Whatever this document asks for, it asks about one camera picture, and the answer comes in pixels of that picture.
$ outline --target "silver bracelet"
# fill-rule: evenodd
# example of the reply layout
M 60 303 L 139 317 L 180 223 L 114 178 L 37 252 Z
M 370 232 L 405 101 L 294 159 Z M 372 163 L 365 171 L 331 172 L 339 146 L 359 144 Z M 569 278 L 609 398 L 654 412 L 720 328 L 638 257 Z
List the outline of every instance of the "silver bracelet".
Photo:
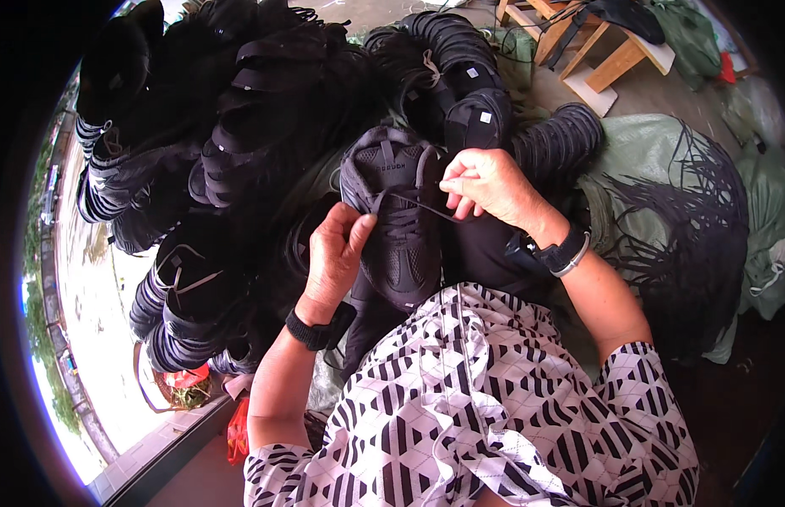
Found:
M 564 267 L 564 269 L 562 269 L 561 271 L 557 271 L 555 273 L 550 271 L 551 275 L 553 275 L 556 278 L 562 278 L 564 275 L 566 275 L 567 273 L 571 272 L 573 268 L 578 266 L 578 263 L 581 262 L 581 259 L 584 258 L 584 255 L 587 253 L 587 249 L 588 248 L 590 248 L 590 233 L 585 231 L 584 232 L 584 245 L 581 246 L 581 249 L 580 249 L 579 253 L 577 253 L 576 256 L 570 261 L 570 264 L 567 264 Z

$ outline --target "wrist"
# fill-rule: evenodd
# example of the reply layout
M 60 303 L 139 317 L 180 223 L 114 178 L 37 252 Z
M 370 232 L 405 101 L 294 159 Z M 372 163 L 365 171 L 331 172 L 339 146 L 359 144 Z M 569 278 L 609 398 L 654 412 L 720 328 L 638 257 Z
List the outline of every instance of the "wrist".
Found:
M 536 245 L 544 250 L 550 245 L 560 245 L 570 233 L 570 222 L 559 210 L 553 208 L 548 201 L 540 196 L 539 203 L 524 213 L 525 219 L 520 229 L 536 241 Z
M 297 319 L 300 319 L 308 327 L 328 325 L 338 306 L 338 301 L 334 304 L 322 303 L 303 294 L 297 301 L 297 306 L 294 307 L 294 313 L 297 314 Z

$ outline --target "fingernail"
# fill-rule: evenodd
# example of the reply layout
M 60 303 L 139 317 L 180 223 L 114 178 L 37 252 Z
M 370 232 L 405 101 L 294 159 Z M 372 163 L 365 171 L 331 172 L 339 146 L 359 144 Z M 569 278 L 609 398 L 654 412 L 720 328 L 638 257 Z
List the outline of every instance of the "fingernail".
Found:
M 367 213 L 367 215 L 362 215 L 362 227 L 373 227 L 376 224 L 376 220 L 378 217 L 373 213 Z

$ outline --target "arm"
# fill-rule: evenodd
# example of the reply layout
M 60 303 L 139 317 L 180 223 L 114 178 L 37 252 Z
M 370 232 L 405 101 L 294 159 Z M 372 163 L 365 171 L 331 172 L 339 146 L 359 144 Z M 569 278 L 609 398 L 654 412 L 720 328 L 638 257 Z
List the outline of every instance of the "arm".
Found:
M 446 169 L 440 188 L 449 193 L 448 208 L 463 219 L 482 211 L 525 230 L 545 249 L 561 244 L 570 224 L 531 187 L 511 156 L 503 150 L 468 149 Z M 601 363 L 632 341 L 651 343 L 651 331 L 632 291 L 595 252 L 588 251 L 577 268 L 561 278 L 581 321 L 590 331 Z
M 328 324 L 358 274 L 364 243 L 376 224 L 337 203 L 311 235 L 311 269 L 295 312 L 306 325 Z M 260 362 L 252 383 L 246 432 L 249 451 L 268 444 L 311 447 L 305 414 L 316 352 L 285 327 Z

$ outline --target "hand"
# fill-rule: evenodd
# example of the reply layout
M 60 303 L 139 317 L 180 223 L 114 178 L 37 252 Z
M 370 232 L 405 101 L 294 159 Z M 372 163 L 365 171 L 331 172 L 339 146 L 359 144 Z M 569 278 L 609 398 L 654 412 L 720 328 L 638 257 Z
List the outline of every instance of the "hand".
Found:
M 303 323 L 330 323 L 356 280 L 359 258 L 376 220 L 376 215 L 360 215 L 345 203 L 336 203 L 311 235 L 308 282 L 294 310 Z
M 448 192 L 446 206 L 455 218 L 465 219 L 474 209 L 525 230 L 540 248 L 560 244 L 570 225 L 528 182 L 517 163 L 502 149 L 465 149 L 454 157 L 440 182 Z
M 455 210 L 455 218 L 465 219 L 473 208 L 475 217 L 488 211 L 512 226 L 519 226 L 525 208 L 543 200 L 513 158 L 501 149 L 459 152 L 446 168 L 440 190 L 448 192 L 446 206 Z

